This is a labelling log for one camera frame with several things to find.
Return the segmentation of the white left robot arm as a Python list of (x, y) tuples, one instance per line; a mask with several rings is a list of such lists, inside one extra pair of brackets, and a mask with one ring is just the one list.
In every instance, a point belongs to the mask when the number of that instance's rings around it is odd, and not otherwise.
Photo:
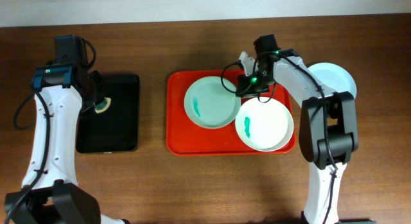
[(76, 179), (78, 118), (99, 100), (98, 71), (43, 67), (31, 87), (37, 113), (33, 150), (21, 190), (6, 195), (6, 223), (126, 223), (102, 214), (97, 199)]

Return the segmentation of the mint green plate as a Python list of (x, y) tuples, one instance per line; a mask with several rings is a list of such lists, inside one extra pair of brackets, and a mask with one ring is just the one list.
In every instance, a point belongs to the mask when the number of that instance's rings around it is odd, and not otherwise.
[(223, 128), (234, 121), (241, 106), (236, 86), (219, 76), (206, 76), (192, 83), (184, 96), (184, 110), (197, 126)]

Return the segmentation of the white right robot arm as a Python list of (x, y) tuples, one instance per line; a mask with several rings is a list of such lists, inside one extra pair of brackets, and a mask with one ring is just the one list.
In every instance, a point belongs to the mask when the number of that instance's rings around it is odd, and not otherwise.
[(340, 223), (338, 197), (342, 176), (358, 149), (354, 96), (326, 85), (292, 49), (266, 51), (253, 58), (242, 52), (237, 64), (250, 83), (266, 71), (301, 108), (299, 145), (309, 163), (309, 192), (301, 223)]

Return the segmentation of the green yellow sponge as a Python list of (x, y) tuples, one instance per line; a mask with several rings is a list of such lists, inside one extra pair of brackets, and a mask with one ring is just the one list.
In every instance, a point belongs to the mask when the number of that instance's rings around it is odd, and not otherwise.
[(104, 100), (101, 103), (98, 103), (95, 107), (94, 107), (94, 111), (97, 114), (103, 113), (105, 112), (111, 104), (111, 99), (104, 97)]

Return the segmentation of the light blue plate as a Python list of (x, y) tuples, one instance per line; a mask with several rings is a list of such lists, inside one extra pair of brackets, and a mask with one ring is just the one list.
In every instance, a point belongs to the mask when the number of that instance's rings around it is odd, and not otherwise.
[(350, 92), (356, 98), (356, 83), (343, 67), (328, 62), (321, 62), (311, 65), (308, 70), (328, 87), (335, 89), (337, 92)]

